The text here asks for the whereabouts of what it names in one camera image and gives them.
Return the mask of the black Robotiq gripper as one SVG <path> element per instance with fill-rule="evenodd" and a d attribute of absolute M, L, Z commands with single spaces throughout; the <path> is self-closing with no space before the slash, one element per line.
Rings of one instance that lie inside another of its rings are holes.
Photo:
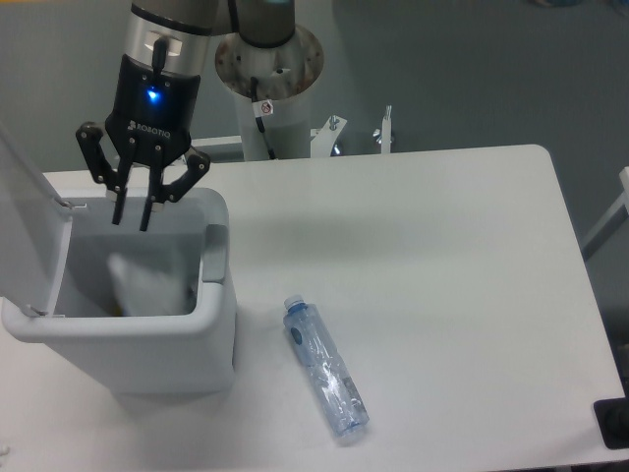
<path fill-rule="evenodd" d="M 85 122 L 76 132 L 92 180 L 106 187 L 107 196 L 114 203 L 114 225 L 122 220 L 127 197 L 129 165 L 124 161 L 150 166 L 140 231 L 147 230 L 154 206 L 179 202 L 210 168 L 206 153 L 189 149 L 200 77 L 166 69 L 167 47 L 172 43 L 170 38 L 156 39 L 153 44 L 157 50 L 150 55 L 148 64 L 125 54 L 105 128 L 100 123 Z M 120 157 L 117 170 L 108 162 L 100 144 L 106 132 Z M 164 167 L 183 154 L 187 170 L 164 184 Z"/>

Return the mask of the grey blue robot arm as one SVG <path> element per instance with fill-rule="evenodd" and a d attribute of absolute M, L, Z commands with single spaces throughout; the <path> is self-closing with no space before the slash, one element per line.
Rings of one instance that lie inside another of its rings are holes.
<path fill-rule="evenodd" d="M 102 123 L 76 132 L 93 181 L 102 184 L 119 224 L 131 169 L 148 168 L 140 229 L 166 202 L 180 201 L 209 170 L 210 158 L 190 135 L 209 39 L 227 9 L 240 50 L 230 65 L 248 97 L 275 99 L 300 79 L 300 43 L 292 1 L 135 1 L 113 109 Z"/>

